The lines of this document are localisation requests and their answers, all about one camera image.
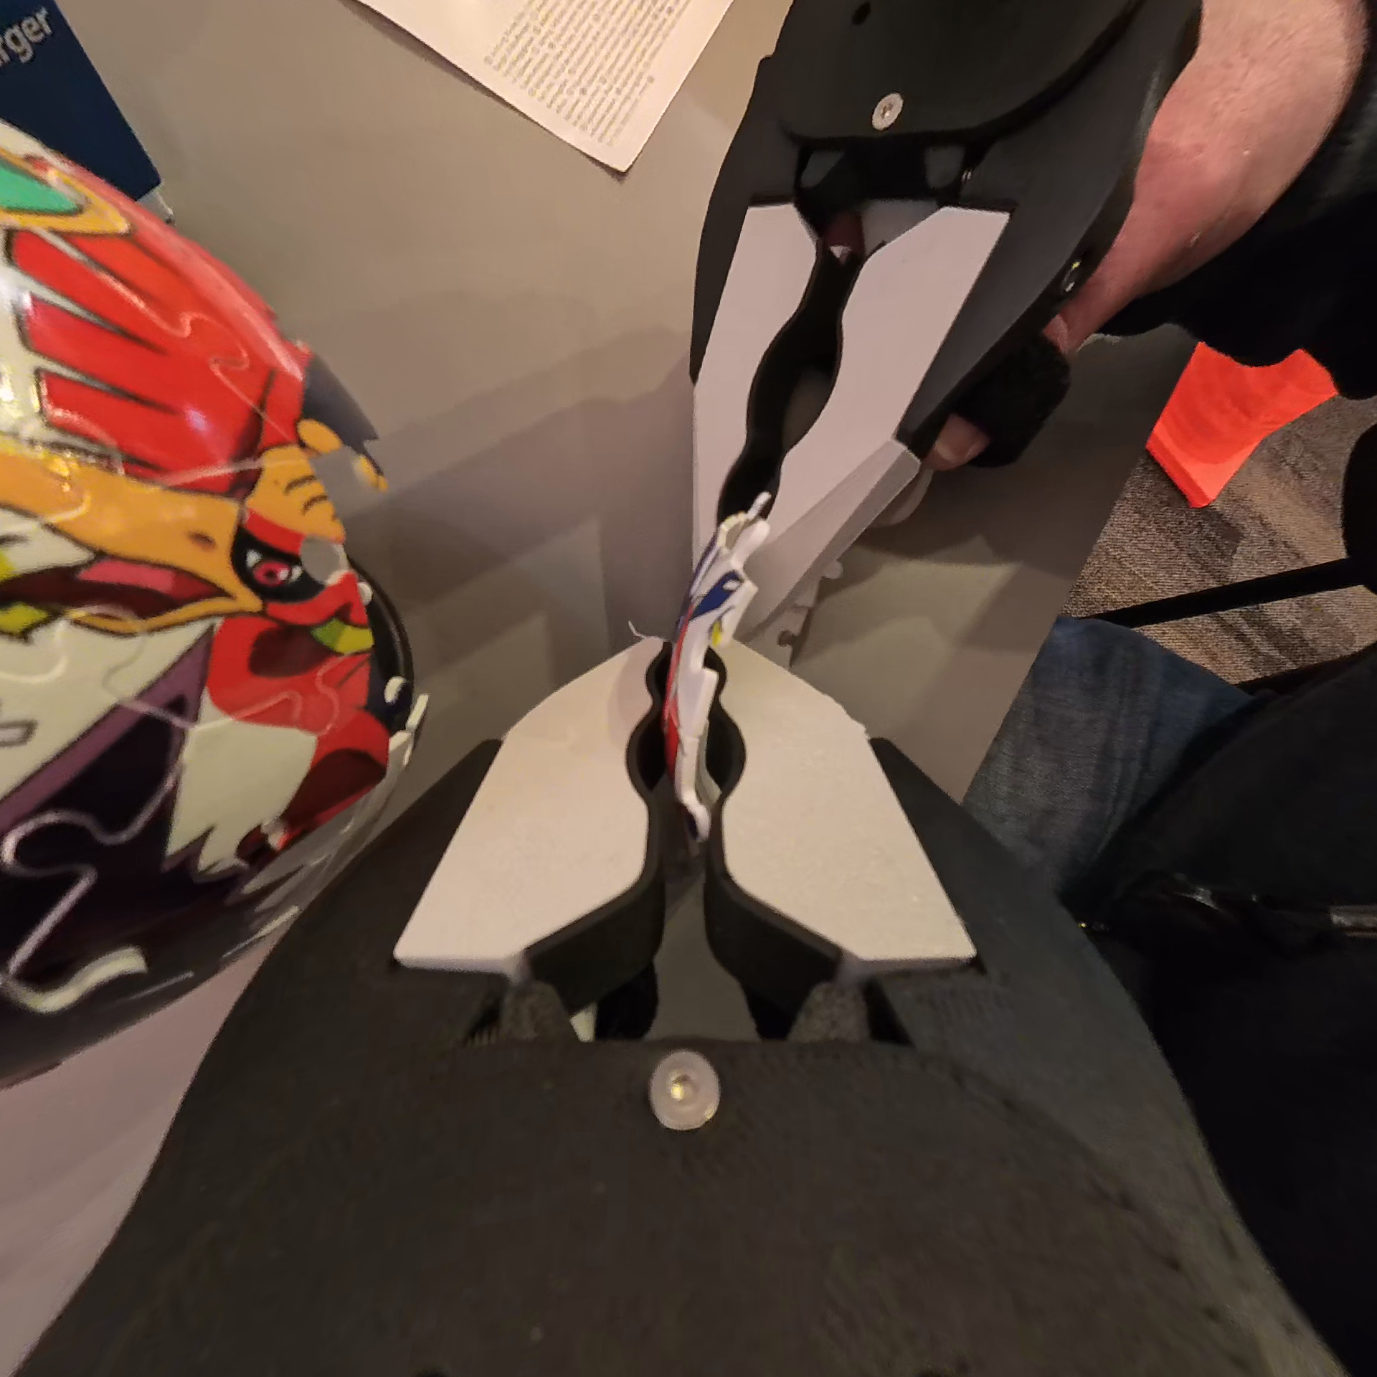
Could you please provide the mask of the person's jeans leg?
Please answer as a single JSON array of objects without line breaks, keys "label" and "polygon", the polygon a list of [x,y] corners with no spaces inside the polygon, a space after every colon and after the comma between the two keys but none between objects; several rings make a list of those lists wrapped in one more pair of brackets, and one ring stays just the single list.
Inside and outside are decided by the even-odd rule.
[{"label": "person's jeans leg", "polygon": [[1257,701],[1136,632],[1055,620],[963,797],[1065,907],[1118,834]]}]

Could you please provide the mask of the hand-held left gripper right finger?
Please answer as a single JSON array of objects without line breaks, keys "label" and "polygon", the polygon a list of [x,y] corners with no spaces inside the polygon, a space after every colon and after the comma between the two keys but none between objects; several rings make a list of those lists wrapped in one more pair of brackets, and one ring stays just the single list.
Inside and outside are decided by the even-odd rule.
[{"label": "hand-held left gripper right finger", "polygon": [[750,648],[719,653],[703,932],[755,1040],[785,1040],[818,989],[977,970],[975,943],[868,732]]}]

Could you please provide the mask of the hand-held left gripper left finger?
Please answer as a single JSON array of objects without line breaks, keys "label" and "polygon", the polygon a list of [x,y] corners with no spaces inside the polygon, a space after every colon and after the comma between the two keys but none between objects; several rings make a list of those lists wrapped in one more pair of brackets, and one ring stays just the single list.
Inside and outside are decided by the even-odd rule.
[{"label": "hand-held left gripper left finger", "polygon": [[396,968],[547,988],[585,1040],[649,1034],[665,930],[665,660],[665,642],[636,642],[396,817]]}]

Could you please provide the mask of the black metal bar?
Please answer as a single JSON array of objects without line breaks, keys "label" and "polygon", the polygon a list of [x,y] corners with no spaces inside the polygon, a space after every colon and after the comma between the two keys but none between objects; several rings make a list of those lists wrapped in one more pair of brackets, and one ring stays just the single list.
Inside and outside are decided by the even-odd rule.
[{"label": "black metal bar", "polygon": [[1357,561],[1342,558],[1281,575],[1242,579],[1208,591],[1154,599],[1134,607],[1090,614],[1080,620],[1140,630],[1355,589],[1375,594],[1375,576],[1363,573]]}]

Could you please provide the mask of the colourful puzzle ball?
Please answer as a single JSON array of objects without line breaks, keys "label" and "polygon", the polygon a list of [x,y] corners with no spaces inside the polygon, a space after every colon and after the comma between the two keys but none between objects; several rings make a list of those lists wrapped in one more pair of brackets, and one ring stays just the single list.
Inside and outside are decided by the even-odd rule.
[{"label": "colourful puzzle ball", "polygon": [[227,268],[3,124],[1,1076],[298,919],[424,719],[322,483],[385,489]]}]

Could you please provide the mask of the white instruction leaflet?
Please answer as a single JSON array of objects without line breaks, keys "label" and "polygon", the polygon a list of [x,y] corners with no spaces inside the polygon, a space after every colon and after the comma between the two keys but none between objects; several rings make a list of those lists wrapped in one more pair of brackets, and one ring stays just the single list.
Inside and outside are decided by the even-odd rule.
[{"label": "white instruction leaflet", "polygon": [[367,2],[526,120],[622,176],[731,2]]}]

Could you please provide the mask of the curved puzzle piece strip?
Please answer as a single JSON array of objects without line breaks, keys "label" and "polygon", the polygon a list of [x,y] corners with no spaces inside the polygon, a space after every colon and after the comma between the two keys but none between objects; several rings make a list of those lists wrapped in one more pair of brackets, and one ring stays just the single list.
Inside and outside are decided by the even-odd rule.
[{"label": "curved puzzle piece strip", "polygon": [[708,770],[708,743],[722,676],[711,668],[709,652],[734,642],[757,594],[745,566],[768,537],[772,501],[762,491],[747,509],[718,524],[696,561],[677,620],[660,727],[665,770],[691,856],[700,856],[709,843],[721,799]]}]

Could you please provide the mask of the blue puzzle box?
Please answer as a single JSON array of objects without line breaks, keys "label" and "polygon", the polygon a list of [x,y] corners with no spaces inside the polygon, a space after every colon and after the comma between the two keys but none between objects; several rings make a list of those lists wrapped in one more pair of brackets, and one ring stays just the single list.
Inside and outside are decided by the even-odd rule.
[{"label": "blue puzzle box", "polygon": [[1,117],[172,220],[160,173],[55,2],[1,4]]}]

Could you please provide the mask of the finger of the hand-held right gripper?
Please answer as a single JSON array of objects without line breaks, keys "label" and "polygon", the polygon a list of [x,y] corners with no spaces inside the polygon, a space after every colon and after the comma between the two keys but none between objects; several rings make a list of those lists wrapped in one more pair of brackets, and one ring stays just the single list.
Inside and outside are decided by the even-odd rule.
[{"label": "finger of the hand-held right gripper", "polygon": [[824,252],[793,202],[745,212],[693,381],[693,529],[767,489],[818,327],[804,302]]},{"label": "finger of the hand-held right gripper", "polygon": [[755,594],[745,638],[790,616],[852,543],[918,481],[921,460],[901,438],[1008,212],[942,209],[873,253],[839,316],[839,358],[818,420],[788,450],[763,537],[745,560]]}]

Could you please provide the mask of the orange plastic object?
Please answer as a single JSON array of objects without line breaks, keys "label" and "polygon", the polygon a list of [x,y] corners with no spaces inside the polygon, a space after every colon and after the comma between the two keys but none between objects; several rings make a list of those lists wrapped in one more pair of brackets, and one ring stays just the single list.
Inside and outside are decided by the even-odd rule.
[{"label": "orange plastic object", "polygon": [[1191,509],[1209,507],[1257,448],[1336,399],[1331,376],[1296,352],[1247,368],[1196,345],[1147,438],[1147,455]]}]

